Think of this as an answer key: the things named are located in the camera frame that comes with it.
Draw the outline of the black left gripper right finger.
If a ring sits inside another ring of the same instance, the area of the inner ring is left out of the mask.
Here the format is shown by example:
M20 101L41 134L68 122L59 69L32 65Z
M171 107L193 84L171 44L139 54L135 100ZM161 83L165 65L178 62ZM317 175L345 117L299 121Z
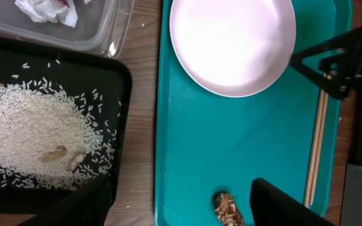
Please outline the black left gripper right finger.
M251 183L250 207L255 226L333 226L263 178Z

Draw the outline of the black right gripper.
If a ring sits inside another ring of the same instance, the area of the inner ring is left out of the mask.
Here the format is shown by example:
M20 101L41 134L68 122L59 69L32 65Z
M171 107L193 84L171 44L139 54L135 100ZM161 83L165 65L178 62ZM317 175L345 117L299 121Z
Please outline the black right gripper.
M322 58L317 70L303 63L305 58L334 50L341 53ZM290 66L337 100L344 100L353 89L362 100L362 28L292 54Z

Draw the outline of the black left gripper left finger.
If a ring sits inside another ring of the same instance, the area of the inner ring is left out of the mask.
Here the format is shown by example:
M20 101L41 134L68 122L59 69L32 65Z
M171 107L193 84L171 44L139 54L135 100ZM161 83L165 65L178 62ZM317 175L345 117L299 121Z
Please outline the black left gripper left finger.
M111 181L98 176L20 226L104 225L111 205Z

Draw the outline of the brown food scrap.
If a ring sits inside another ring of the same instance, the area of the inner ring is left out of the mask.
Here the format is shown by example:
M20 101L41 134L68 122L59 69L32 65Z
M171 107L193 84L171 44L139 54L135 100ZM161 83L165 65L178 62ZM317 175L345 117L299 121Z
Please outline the brown food scrap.
M220 192L214 199L214 211L223 226L244 226L243 216L230 193Z

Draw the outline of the wooden chopstick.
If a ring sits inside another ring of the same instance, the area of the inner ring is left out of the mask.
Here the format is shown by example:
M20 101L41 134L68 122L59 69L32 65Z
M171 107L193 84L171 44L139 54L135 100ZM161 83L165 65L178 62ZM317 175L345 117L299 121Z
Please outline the wooden chopstick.
M313 136L312 136L311 153L310 153L310 159L309 159L309 169L308 169L308 173L307 173L307 181L306 181L306 187L305 187L304 206L307 208L310 205L312 177L313 177L314 168L315 168L314 165L315 165L315 159L316 159L316 153L317 153L319 130L320 130L320 126L321 126L323 102L324 102L324 91L322 89L320 89L319 96L318 96L318 103L317 103L317 111L316 111L316 115L315 115L314 131L313 131Z
M328 99L329 99L329 96L324 91L322 119L321 119L321 126L320 126L320 130L319 130L319 138L318 138L317 153L316 153L316 159L315 159L315 165L314 165L315 166L314 174L312 177L312 187L311 187L310 205L309 206L311 206L314 201L315 188L316 188L316 183L317 183L317 175L318 175L318 170L319 170L319 162L320 162L320 156L321 156L321 151L322 151L322 140L323 140L323 135L324 135L324 126L325 126L325 121L326 121Z

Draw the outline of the large pink plate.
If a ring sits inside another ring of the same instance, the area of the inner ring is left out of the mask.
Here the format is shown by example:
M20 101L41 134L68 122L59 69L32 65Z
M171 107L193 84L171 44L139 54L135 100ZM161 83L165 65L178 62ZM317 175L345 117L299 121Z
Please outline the large pink plate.
M247 97L285 71L297 29L291 0L174 0L169 32L195 83L224 97Z

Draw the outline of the red snack wrapper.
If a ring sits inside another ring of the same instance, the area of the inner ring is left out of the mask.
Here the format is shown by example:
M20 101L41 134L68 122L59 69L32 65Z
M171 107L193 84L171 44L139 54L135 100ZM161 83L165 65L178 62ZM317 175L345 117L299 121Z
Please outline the red snack wrapper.
M67 0L59 0L60 2L62 2L64 5L68 6L69 7L69 3Z

